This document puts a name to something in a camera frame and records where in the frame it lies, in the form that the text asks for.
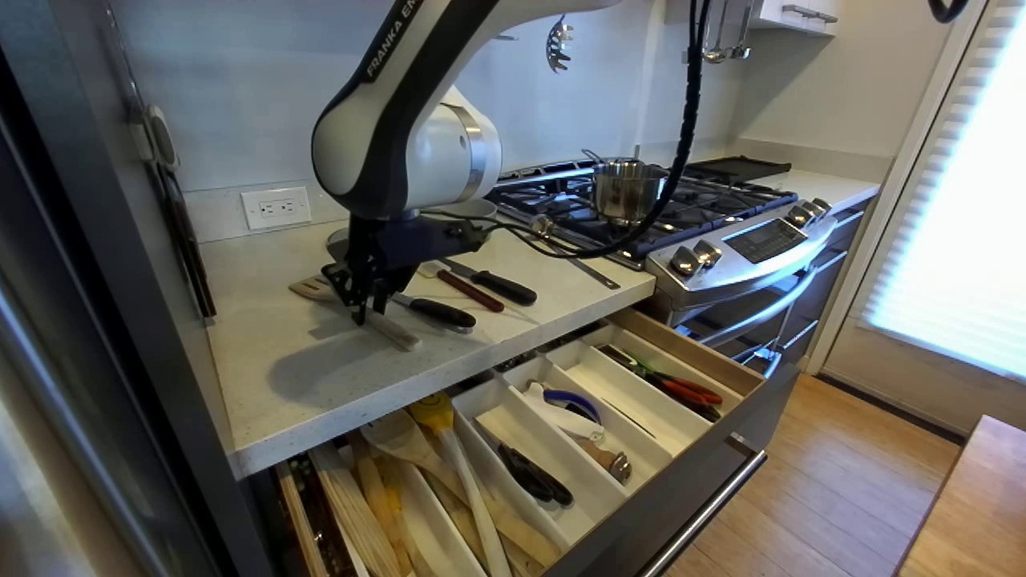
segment pot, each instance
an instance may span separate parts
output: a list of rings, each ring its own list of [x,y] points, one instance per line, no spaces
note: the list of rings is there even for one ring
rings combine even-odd
[[[614,224],[639,224],[661,200],[666,171],[639,156],[595,162],[593,207]]]

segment backsplash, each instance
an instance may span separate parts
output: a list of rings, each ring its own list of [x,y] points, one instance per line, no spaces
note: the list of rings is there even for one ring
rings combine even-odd
[[[117,0],[145,92],[159,101],[188,192],[315,185],[306,138],[348,80],[384,0]],[[461,92],[504,138],[504,167],[568,160],[579,146],[666,160],[678,127],[687,3],[625,0],[568,13],[570,72],[550,73],[554,20],[510,29],[461,72]],[[741,68],[706,68],[699,145],[731,141]]]

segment window blind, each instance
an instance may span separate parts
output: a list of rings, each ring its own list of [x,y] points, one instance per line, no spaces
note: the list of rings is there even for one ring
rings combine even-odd
[[[990,0],[895,212],[863,323],[1026,379],[1026,0]]]

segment white cabinet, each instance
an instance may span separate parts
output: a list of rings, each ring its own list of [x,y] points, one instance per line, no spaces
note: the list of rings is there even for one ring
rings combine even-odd
[[[760,0],[755,29],[836,36],[843,0]]]

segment wall outlet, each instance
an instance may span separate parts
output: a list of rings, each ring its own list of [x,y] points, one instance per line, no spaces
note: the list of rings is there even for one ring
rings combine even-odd
[[[311,222],[311,195],[305,185],[243,192],[250,230]]]

